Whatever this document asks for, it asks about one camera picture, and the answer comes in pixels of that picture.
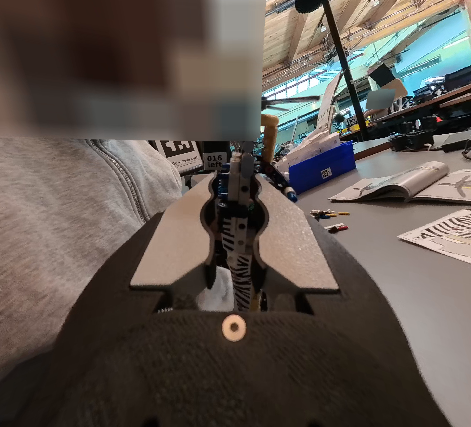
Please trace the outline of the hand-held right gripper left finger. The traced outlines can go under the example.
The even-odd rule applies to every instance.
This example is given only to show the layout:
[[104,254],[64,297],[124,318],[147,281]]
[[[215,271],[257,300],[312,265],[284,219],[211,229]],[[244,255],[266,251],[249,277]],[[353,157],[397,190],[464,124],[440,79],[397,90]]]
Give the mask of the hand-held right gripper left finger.
[[214,199],[216,177],[205,175],[163,213],[130,281],[132,289],[203,291],[212,286],[215,238],[204,213]]

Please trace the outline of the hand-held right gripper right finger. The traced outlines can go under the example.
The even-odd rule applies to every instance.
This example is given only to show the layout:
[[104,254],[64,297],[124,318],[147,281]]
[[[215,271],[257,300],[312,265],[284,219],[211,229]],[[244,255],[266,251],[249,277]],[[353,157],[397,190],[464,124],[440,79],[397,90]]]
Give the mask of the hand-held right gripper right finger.
[[336,293],[338,283],[303,211],[264,177],[256,203],[264,212],[264,225],[256,236],[256,258],[266,271],[266,293]]

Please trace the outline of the lego helicopter model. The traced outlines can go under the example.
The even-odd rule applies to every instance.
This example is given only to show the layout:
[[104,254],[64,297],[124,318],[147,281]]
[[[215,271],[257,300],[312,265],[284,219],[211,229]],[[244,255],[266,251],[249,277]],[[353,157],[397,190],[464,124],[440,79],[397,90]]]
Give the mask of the lego helicopter model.
[[268,183],[293,203],[298,201],[295,190],[285,176],[274,165],[275,143],[279,119],[277,116],[261,114],[263,147],[261,156],[253,155],[253,143],[244,142],[235,146],[230,161],[218,172],[216,199],[217,233],[231,272],[235,309],[257,311],[262,306],[262,291],[253,285],[252,270],[257,262],[254,257],[254,242],[265,218],[255,205],[258,191],[254,175],[262,173]]

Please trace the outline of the lego instruction booklet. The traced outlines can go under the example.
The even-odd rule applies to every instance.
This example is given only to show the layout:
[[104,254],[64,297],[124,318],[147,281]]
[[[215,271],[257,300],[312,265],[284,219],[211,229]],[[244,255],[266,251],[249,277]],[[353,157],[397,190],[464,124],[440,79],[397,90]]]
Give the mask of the lego instruction booklet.
[[450,172],[446,164],[431,161],[392,176],[362,179],[329,198],[332,202],[384,199],[469,205],[471,203],[471,171],[463,169]]

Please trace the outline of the black framed sign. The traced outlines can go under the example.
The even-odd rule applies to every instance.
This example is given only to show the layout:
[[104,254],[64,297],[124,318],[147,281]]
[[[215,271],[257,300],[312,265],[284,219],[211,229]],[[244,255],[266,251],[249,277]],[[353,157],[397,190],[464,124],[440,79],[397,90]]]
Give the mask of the black framed sign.
[[180,176],[203,169],[203,160],[195,141],[150,141],[179,172]]

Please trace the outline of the blue plastic bin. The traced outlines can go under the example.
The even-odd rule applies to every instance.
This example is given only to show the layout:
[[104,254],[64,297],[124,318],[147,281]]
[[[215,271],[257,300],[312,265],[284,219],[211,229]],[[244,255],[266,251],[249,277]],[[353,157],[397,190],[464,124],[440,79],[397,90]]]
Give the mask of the blue plastic bin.
[[310,159],[289,167],[289,184],[297,195],[356,168],[353,142],[342,142]]

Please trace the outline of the grey zip hoodie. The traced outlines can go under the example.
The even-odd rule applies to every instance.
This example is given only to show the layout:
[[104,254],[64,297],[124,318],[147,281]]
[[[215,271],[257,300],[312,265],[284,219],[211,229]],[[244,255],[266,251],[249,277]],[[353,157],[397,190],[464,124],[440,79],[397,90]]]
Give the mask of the grey zip hoodie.
[[103,263],[181,197],[147,141],[1,138],[1,378],[44,353]]

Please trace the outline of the clipped printed sheet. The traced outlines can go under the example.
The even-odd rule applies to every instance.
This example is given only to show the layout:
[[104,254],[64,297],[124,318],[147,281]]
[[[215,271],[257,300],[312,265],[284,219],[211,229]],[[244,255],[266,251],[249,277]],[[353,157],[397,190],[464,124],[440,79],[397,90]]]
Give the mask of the clipped printed sheet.
[[343,71],[340,71],[336,77],[329,82],[322,97],[315,133],[330,133],[333,121],[333,101],[340,80],[343,77]]

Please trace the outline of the zebra striped sticker sheet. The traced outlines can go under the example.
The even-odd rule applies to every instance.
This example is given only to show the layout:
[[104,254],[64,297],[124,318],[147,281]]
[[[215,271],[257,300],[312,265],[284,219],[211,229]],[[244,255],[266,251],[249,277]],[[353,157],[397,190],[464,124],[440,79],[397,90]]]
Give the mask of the zebra striped sticker sheet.
[[456,211],[397,238],[470,264],[471,210]]

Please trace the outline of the black charging dock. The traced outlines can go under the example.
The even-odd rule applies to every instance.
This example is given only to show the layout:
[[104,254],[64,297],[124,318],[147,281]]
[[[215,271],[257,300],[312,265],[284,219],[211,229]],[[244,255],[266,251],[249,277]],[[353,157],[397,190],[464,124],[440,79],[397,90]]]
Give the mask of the black charging dock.
[[434,132],[437,130],[437,117],[435,115],[420,119],[416,128],[412,122],[403,122],[398,125],[398,131],[391,134],[388,139],[392,151],[418,151],[430,150],[434,144]]

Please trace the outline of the black board book stand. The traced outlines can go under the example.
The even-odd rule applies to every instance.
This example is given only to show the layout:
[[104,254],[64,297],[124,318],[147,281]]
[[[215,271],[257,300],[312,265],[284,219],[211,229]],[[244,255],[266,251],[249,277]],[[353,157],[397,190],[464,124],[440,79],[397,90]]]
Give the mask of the black board book stand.
[[388,109],[394,101],[407,96],[403,82],[396,78],[384,63],[369,73],[368,77],[379,86],[379,89],[368,93],[366,103],[368,110]]

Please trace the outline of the black power adapter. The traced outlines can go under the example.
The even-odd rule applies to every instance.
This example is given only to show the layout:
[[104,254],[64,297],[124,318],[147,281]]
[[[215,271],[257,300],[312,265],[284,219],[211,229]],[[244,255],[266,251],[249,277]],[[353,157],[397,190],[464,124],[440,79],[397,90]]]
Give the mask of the black power adapter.
[[471,131],[463,131],[449,135],[443,142],[441,149],[443,152],[464,151],[471,140]]

